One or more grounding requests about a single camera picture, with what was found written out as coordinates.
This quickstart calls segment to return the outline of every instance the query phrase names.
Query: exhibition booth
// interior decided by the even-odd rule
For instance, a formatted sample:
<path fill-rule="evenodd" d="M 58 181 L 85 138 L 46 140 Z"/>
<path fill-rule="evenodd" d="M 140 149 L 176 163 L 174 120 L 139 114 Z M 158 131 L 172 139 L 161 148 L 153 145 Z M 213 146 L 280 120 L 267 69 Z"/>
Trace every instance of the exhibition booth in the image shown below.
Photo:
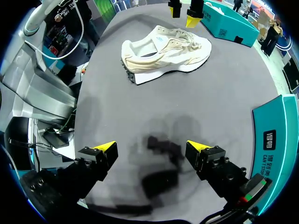
<path fill-rule="evenodd" d="M 133 7 L 94 0 L 107 27 L 88 63 L 72 69 L 61 60 L 73 51 L 65 27 L 46 29 L 41 21 L 26 35 L 35 16 L 28 13 L 1 65 L 0 130 L 12 161 L 17 155 L 10 147 L 30 152 L 30 167 L 19 169 L 19 178 L 41 216 L 54 218 L 39 203 L 49 197 L 36 193 L 49 176 L 47 187 L 54 179 L 63 184 L 50 189 L 55 197 L 47 208 L 65 205 L 67 195 L 129 222 L 195 224 L 232 204 L 232 212 L 254 216 L 271 207 L 296 162 L 298 98 L 291 92 L 298 86 L 297 58 L 286 54 L 291 92 L 279 95 L 255 47 L 275 26 L 275 14 L 252 0 L 246 19 L 244 8 L 236 12 L 233 4 L 205 0 L 199 13 L 174 1 Z M 84 23 L 74 7 L 81 41 Z M 194 18 L 200 22 L 194 25 Z M 288 52 L 291 43 L 276 48 Z M 16 117 L 28 119 L 26 142 L 14 139 Z M 188 145 L 194 152 L 187 156 Z M 201 161 L 204 154 L 208 160 Z"/>

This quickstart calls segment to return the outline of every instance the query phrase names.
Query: person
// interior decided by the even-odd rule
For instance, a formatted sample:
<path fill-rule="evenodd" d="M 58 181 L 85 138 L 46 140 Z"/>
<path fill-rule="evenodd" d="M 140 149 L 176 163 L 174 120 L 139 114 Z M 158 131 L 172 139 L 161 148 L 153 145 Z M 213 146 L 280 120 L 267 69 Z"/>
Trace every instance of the person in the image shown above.
<path fill-rule="evenodd" d="M 244 14 L 243 14 L 243 17 L 245 17 L 246 19 L 248 19 L 249 11 L 250 11 L 250 0 L 247 0 L 244 9 Z"/>
<path fill-rule="evenodd" d="M 76 4 L 84 24 L 84 34 L 80 42 L 80 47 L 88 58 L 91 57 L 92 48 L 88 42 L 90 39 L 96 46 L 100 37 L 95 30 L 95 26 L 91 21 L 92 12 L 89 9 L 87 0 L 77 0 Z M 64 0 L 57 6 L 57 15 L 55 22 L 65 25 L 66 32 L 71 35 L 76 42 L 80 40 L 82 34 L 82 25 L 72 0 Z"/>
<path fill-rule="evenodd" d="M 267 56 L 270 56 L 275 48 L 279 36 L 283 36 L 283 30 L 280 26 L 279 21 L 270 20 L 270 28 L 268 29 L 268 34 L 266 39 L 263 41 L 261 50 Z"/>
<path fill-rule="evenodd" d="M 238 12 L 239 8 L 241 7 L 241 4 L 243 3 L 243 0 L 234 0 L 234 8 L 233 10 Z"/>

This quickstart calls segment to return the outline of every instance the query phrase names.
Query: shoelace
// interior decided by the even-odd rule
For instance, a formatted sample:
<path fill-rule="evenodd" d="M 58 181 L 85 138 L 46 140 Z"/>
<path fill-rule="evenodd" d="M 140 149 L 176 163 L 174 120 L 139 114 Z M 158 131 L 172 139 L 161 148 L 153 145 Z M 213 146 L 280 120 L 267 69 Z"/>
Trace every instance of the shoelace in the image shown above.
<path fill-rule="evenodd" d="M 194 43 L 194 37 L 187 31 L 184 31 L 182 29 L 176 29 L 176 37 L 177 38 L 186 38 L 188 43 L 182 44 L 182 46 L 191 47 L 192 49 L 196 49 L 200 47 L 197 43 Z"/>

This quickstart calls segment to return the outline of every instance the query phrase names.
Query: cable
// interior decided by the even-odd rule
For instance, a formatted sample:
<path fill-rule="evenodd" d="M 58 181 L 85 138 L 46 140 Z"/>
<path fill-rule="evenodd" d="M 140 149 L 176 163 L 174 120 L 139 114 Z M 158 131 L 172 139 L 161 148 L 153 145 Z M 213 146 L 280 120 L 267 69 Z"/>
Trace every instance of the cable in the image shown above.
<path fill-rule="evenodd" d="M 48 130 L 47 130 L 47 132 L 49 132 L 49 133 L 58 133 L 58 132 L 60 132 L 61 130 L 63 130 L 64 128 L 65 128 L 65 126 L 67 125 L 67 123 L 70 121 L 70 119 L 71 119 L 71 116 L 72 115 L 74 115 L 75 116 L 75 114 L 70 114 L 70 116 L 69 116 L 69 118 L 67 119 L 67 121 L 66 121 L 66 123 L 65 123 L 65 125 L 62 127 L 62 128 L 60 128 L 58 131 L 55 131 L 55 132 L 49 132 Z"/>
<path fill-rule="evenodd" d="M 32 48 L 34 48 L 35 50 L 37 50 L 39 53 L 41 53 L 43 56 L 45 56 L 48 59 L 60 60 L 60 59 L 66 58 L 68 55 L 70 55 L 77 48 L 77 46 L 79 46 L 79 44 L 80 44 L 80 42 L 83 38 L 83 34 L 84 34 L 84 24 L 83 24 L 83 20 L 82 20 L 81 14 L 79 12 L 79 9 L 77 7 L 76 0 L 73 0 L 73 3 L 74 3 L 75 9 L 77 11 L 77 14 L 79 16 L 79 19 L 80 19 L 80 22 L 81 22 L 81 25 L 82 25 L 82 33 L 81 33 L 81 36 L 80 36 L 80 39 L 79 39 L 78 43 L 76 44 L 76 46 L 69 53 L 67 53 L 66 55 L 64 55 L 62 57 L 50 57 L 50 56 L 46 55 L 45 53 L 43 53 L 40 49 L 38 49 L 36 46 L 34 46 L 29 41 L 25 40 L 25 43 L 28 44 L 29 46 L 31 46 Z"/>
<path fill-rule="evenodd" d="M 17 174 L 18 179 L 20 180 L 19 171 L 18 171 L 18 169 L 17 169 L 17 166 L 16 166 L 15 163 L 14 163 L 13 158 L 10 156 L 9 152 L 6 150 L 6 148 L 4 148 L 4 146 L 3 146 L 2 144 L 1 144 L 1 147 L 2 147 L 2 149 L 4 150 L 4 152 L 6 153 L 6 155 L 9 157 L 9 159 L 10 159 L 10 161 L 11 161 L 13 167 L 14 167 L 15 173 Z"/>
<path fill-rule="evenodd" d="M 69 142 L 71 142 L 71 141 L 73 140 L 73 138 L 74 138 L 74 135 L 75 135 L 75 133 L 73 133 L 73 136 L 71 137 L 71 139 L 70 139 L 70 140 L 68 140 L 66 143 L 69 143 Z"/>

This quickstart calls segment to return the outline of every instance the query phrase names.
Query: white cable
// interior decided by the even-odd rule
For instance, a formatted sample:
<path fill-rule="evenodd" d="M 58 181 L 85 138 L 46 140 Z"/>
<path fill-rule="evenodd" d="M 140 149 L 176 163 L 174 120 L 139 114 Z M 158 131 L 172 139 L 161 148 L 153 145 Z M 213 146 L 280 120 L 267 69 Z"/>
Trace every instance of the white cable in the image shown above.
<path fill-rule="evenodd" d="M 80 15 L 80 12 L 79 12 L 79 9 L 77 7 L 77 4 L 76 4 L 76 1 L 73 0 L 73 3 L 75 4 L 75 9 L 77 11 L 77 14 L 79 16 L 79 19 L 80 19 L 80 22 L 81 22 L 81 25 L 82 25 L 82 33 L 81 33 L 81 37 L 78 41 L 78 43 L 76 44 L 76 46 L 69 52 L 67 53 L 66 55 L 62 56 L 62 57 L 50 57 L 48 55 L 46 55 L 45 53 L 43 53 L 40 49 L 38 49 L 36 46 L 34 46 L 32 43 L 30 43 L 29 41 L 25 40 L 25 43 L 28 44 L 29 46 L 33 47 L 35 50 L 37 50 L 39 53 L 41 53 L 43 56 L 45 56 L 46 58 L 48 59 L 52 59 L 52 60 L 60 60 L 60 59 L 63 59 L 65 57 L 67 57 L 68 55 L 70 55 L 76 48 L 77 46 L 80 44 L 82 38 L 83 38 L 83 34 L 84 34 L 84 24 L 83 24 L 83 20 L 82 20 L 82 17 Z"/>
<path fill-rule="evenodd" d="M 2 149 L 4 150 L 4 152 L 6 153 L 6 155 L 9 157 L 9 159 L 10 159 L 10 161 L 11 161 L 13 167 L 14 167 L 15 173 L 17 174 L 18 179 L 20 180 L 19 171 L 18 171 L 18 169 L 17 169 L 17 166 L 16 166 L 15 163 L 14 163 L 13 158 L 10 156 L 9 152 L 6 150 L 6 148 L 4 148 L 3 145 L 1 145 L 1 147 L 2 147 Z"/>

